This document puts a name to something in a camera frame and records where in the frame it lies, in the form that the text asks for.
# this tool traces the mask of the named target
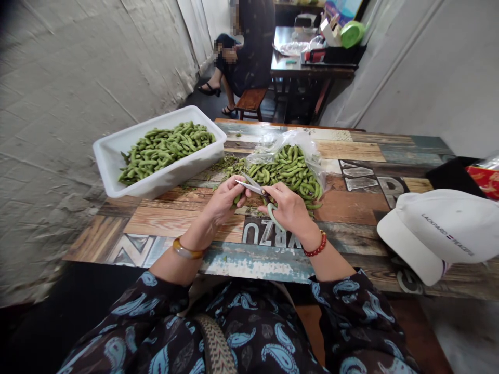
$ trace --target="person's left hand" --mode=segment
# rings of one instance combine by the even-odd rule
[[[222,49],[222,57],[229,64],[235,64],[236,61],[238,60],[238,54],[236,53],[236,51],[235,51],[234,48],[231,48],[231,49],[224,48],[224,49]]]
[[[232,209],[232,205],[236,196],[244,193],[238,202],[238,208],[241,208],[246,199],[251,197],[251,191],[237,183],[236,179],[242,182],[246,180],[239,175],[227,179],[217,188],[202,212],[205,219],[210,219],[218,227],[222,226],[234,214],[235,210]]]

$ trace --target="brick wall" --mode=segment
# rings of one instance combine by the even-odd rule
[[[92,143],[198,69],[176,0],[20,0],[0,41],[0,306],[35,300],[105,195]]]

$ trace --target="white baseball cap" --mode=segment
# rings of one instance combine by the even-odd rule
[[[453,263],[499,255],[499,203],[457,190],[406,193],[381,219],[378,234],[427,286]]]

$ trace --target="chair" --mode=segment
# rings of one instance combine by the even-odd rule
[[[257,119],[262,122],[260,105],[263,101],[268,88],[253,88],[243,92],[243,95],[235,105],[239,111],[239,119],[244,117],[250,119]],[[244,112],[256,113],[256,115],[244,114]]]

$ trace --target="sandal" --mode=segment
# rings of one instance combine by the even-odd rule
[[[232,112],[235,112],[237,114],[238,110],[236,108],[230,110],[229,106],[226,106],[225,108],[222,109],[222,114],[226,115],[227,117],[230,117]]]
[[[204,90],[204,89],[202,88],[202,86],[199,86],[199,87],[198,87],[198,91],[199,91],[200,93],[202,93],[203,95],[207,95],[207,96],[216,95],[217,97],[220,97],[220,93],[222,92],[222,91],[220,90],[220,88],[219,88],[219,89],[214,90],[214,89],[212,89],[212,87],[209,85],[209,83],[208,83],[208,82],[206,82],[206,85],[208,86],[209,91]]]

